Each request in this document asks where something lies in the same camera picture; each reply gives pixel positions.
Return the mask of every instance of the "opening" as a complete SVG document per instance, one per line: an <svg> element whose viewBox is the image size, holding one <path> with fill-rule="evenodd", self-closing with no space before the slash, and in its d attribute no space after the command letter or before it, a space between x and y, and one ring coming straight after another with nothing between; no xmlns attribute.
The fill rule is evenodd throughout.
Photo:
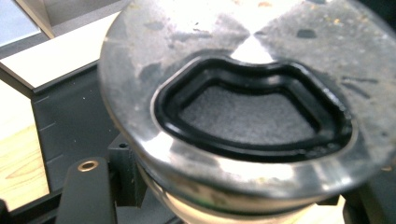
<svg viewBox="0 0 396 224"><path fill-rule="evenodd" d="M119 144L119 147L120 147L120 148L126 148L126 147L128 147L128 144L126 144L126 143L121 143L121 144Z"/></svg>
<svg viewBox="0 0 396 224"><path fill-rule="evenodd" d="M251 145L296 143L315 135L302 113L279 92L251 95L211 86L180 111L180 118L199 131Z"/></svg>
<svg viewBox="0 0 396 224"><path fill-rule="evenodd" d="M82 165L82 168L84 169L90 169L94 166L95 164L93 162L88 162Z"/></svg>
<svg viewBox="0 0 396 224"><path fill-rule="evenodd" d="M352 135L346 107L293 62L201 59L159 91L154 114L175 137L243 161L311 160L342 149Z"/></svg>

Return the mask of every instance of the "stainless steel lid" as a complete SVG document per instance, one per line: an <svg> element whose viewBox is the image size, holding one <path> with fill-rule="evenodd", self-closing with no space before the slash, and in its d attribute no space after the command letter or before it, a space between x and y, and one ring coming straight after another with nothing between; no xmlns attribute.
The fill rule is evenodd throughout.
<svg viewBox="0 0 396 224"><path fill-rule="evenodd" d="M394 158L395 52L394 34L351 1L136 0L106 36L100 85L159 186L216 211L275 213L354 188ZM352 115L347 143L307 160L238 160L167 131L154 111L158 93L205 58L309 67Z"/></svg>

